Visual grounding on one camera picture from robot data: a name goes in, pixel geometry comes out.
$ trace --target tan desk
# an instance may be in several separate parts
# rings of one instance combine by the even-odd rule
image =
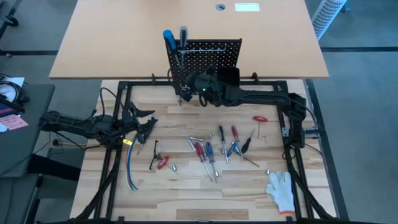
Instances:
[[[103,81],[102,86],[116,92],[118,81]],[[289,80],[289,90],[305,97],[305,89],[301,80]],[[257,90],[270,90],[265,86],[255,86]],[[126,220],[285,220],[279,215],[277,205],[270,195],[265,194],[268,176],[265,170],[287,170],[282,159],[282,138],[275,106],[241,105],[239,107],[219,107],[211,105],[206,108],[199,105],[198,100],[182,103],[178,106],[178,97],[171,86],[134,86],[131,100],[140,110],[156,110],[154,116],[159,119],[154,130],[137,156],[139,144],[132,153],[132,178],[139,188],[131,192],[125,180],[126,151],[124,148],[112,219],[125,216]],[[114,98],[104,92],[106,113],[112,114]],[[224,126],[227,142],[232,141],[231,125],[236,125],[240,138],[248,138],[257,122],[253,116],[265,116],[269,122],[261,125],[260,138],[255,135],[246,156],[259,164],[261,168],[249,162],[241,162],[237,155],[231,156],[231,163],[226,164],[220,153],[221,143],[217,134],[219,124]],[[304,126],[311,127],[310,115]],[[187,138],[192,136],[206,137],[214,134],[211,140],[215,150],[215,167],[220,173],[219,182],[210,182],[203,165],[196,154],[190,149]],[[178,175],[171,170],[151,171],[149,164],[153,156],[155,139],[159,140],[164,155],[170,156],[170,163],[178,167]],[[319,148],[316,140],[308,139],[307,143]],[[76,191],[71,217],[77,216],[98,189],[101,169],[105,155],[104,149],[86,151],[81,176]],[[307,175],[309,189],[327,212],[335,215],[328,179],[322,157],[317,151],[305,147],[302,149],[303,163]],[[305,214],[305,206],[301,191],[301,209]],[[104,216],[107,204],[106,195],[103,202]]]
[[[237,2],[260,11],[237,12]],[[242,77],[328,77],[304,0],[79,0],[50,78],[165,77],[162,33],[178,39],[180,26],[189,39],[242,38]]]

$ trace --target blue cable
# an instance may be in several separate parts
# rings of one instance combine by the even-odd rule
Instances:
[[[128,173],[128,177],[129,177],[130,184],[131,184],[136,190],[138,190],[138,188],[134,185],[134,182],[132,181],[131,175],[130,175],[130,158],[131,158],[131,152],[132,152],[132,149],[133,149],[133,147],[134,147],[134,144],[136,143],[136,140],[137,140],[137,137],[135,137],[135,138],[132,140],[132,144],[131,144],[131,146],[129,147],[129,151],[128,151],[128,154],[127,154],[127,173]]]

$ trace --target work glove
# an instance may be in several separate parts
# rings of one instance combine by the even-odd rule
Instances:
[[[267,184],[266,193],[272,195],[272,199],[278,205],[279,214],[294,213],[290,173],[277,171],[270,173],[268,178],[270,183]]]

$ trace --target red tool handle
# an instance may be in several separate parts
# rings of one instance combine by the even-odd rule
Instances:
[[[160,163],[157,165],[158,169],[163,168],[164,166],[166,166],[167,162],[169,161],[170,157],[169,156],[165,156]]]
[[[235,139],[239,140],[238,131],[236,130],[235,125],[232,125],[232,134],[234,135]]]
[[[268,119],[262,116],[254,116],[253,120],[258,121],[258,122],[267,122]]]
[[[202,160],[202,156],[204,156],[204,152],[203,149],[201,148],[199,142],[195,142],[193,144],[193,146],[195,147],[195,149],[197,150],[197,155],[199,156],[199,158]]]

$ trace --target black pegboard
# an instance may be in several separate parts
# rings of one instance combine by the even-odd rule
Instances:
[[[171,74],[173,78],[173,87],[175,94],[179,95],[181,86],[185,86],[185,77],[195,71],[200,73],[210,66],[216,68],[216,76],[220,67],[236,67],[239,52],[241,50],[242,39],[238,40],[187,40],[186,50],[204,50],[203,52],[186,52],[184,54],[183,68],[177,64],[177,60],[170,51],[167,50]],[[180,41],[176,40],[177,48],[180,48]],[[206,50],[224,50],[224,51],[206,51]],[[181,63],[181,54],[178,54],[178,61]]]

